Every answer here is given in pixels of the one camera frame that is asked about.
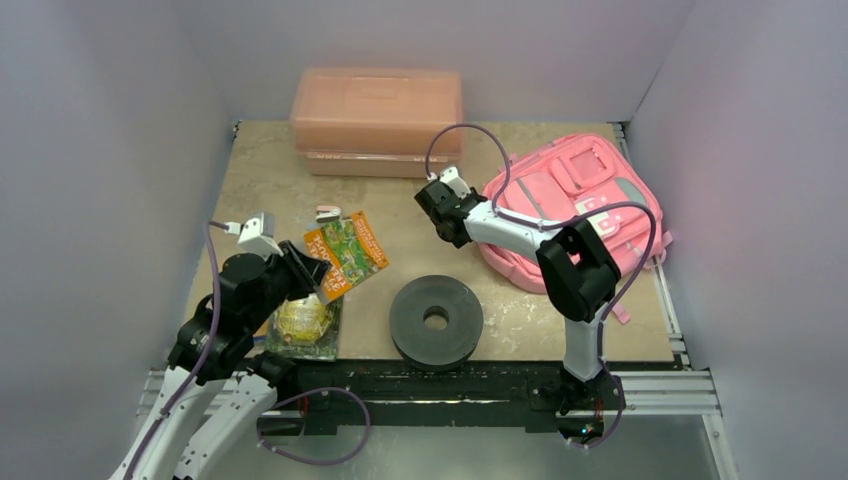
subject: table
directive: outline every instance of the table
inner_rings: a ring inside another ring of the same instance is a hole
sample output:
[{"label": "table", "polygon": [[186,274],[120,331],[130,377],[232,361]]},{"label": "table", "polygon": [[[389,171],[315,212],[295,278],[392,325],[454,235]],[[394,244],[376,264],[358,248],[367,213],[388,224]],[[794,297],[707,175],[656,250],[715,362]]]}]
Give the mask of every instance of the table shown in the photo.
[{"label": "table", "polygon": [[[615,143],[608,124],[481,123],[519,156],[552,139],[594,132]],[[487,137],[467,131],[463,177],[481,187],[502,165]],[[314,177],[294,150],[285,121],[245,121],[233,145],[215,208],[218,221],[244,221],[258,211],[276,217],[277,240],[299,239],[312,223],[315,206],[333,204],[343,213],[364,210],[390,265],[345,296],[339,358],[400,358],[389,334],[388,312],[395,294],[423,275],[449,275],[468,285],[483,306],[485,326],[472,360],[556,360],[565,351],[564,322],[545,295],[526,293],[486,264],[475,245],[455,249],[441,241],[413,200],[426,181],[394,178]],[[219,263],[239,253],[236,239],[213,231]],[[204,257],[189,296],[187,312],[211,290]],[[664,311],[654,281],[643,272],[622,299],[632,319],[611,318],[606,353],[613,361],[673,359]]]}]

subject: pink backpack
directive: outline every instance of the pink backpack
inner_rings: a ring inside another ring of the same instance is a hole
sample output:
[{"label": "pink backpack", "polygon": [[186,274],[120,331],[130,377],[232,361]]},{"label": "pink backpack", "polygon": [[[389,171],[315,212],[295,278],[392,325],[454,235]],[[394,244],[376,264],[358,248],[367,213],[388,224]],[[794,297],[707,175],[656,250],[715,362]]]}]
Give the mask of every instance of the pink backpack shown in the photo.
[{"label": "pink backpack", "polygon": [[[566,220],[608,203],[632,200],[648,206],[657,217],[652,255],[665,256],[670,235],[662,235],[662,210],[657,199],[605,138],[569,135],[511,162],[511,179],[498,206],[546,220]],[[492,198],[503,184],[504,172],[483,188]],[[635,208],[621,208],[590,220],[612,253],[621,274],[636,268],[648,241],[650,224]],[[483,258],[520,288],[545,293],[542,274],[533,262],[515,253],[480,244]]]}]

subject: storage box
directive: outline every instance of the storage box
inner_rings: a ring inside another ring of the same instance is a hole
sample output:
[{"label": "storage box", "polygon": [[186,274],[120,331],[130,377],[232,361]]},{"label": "storage box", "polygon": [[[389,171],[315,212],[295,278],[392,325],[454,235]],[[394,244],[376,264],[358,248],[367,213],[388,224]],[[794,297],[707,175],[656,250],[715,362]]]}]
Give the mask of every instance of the storage box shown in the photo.
[{"label": "storage box", "polygon": [[[296,148],[314,175],[423,177],[433,136],[461,121],[459,74],[433,70],[308,69],[291,112]],[[461,153],[461,133],[446,133],[433,170]]]}]

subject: gray floor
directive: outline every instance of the gray floor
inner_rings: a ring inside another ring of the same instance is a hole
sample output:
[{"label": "gray floor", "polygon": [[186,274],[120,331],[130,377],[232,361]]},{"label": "gray floor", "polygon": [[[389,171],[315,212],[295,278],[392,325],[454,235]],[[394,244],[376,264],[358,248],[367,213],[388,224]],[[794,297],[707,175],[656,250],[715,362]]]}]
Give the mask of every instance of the gray floor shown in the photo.
[{"label": "gray floor", "polygon": [[[362,427],[336,437],[304,437],[289,451],[331,458],[355,445]],[[379,427],[360,455],[334,467],[312,467],[256,448],[246,435],[222,459],[215,479],[488,480],[717,479],[701,417],[626,417],[615,436],[588,455],[557,434],[514,428]]]}]

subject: black round ring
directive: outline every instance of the black round ring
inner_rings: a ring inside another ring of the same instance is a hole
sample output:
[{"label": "black round ring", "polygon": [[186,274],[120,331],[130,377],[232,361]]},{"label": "black round ring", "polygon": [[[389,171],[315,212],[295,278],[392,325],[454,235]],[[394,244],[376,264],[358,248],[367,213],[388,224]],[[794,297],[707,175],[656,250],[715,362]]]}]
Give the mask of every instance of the black round ring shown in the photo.
[{"label": "black round ring", "polygon": [[[424,319],[442,315],[447,326],[433,330]],[[443,372],[460,366],[474,353],[483,333],[483,307],[459,280],[428,275],[406,284],[389,310],[395,348],[413,366]]]}]

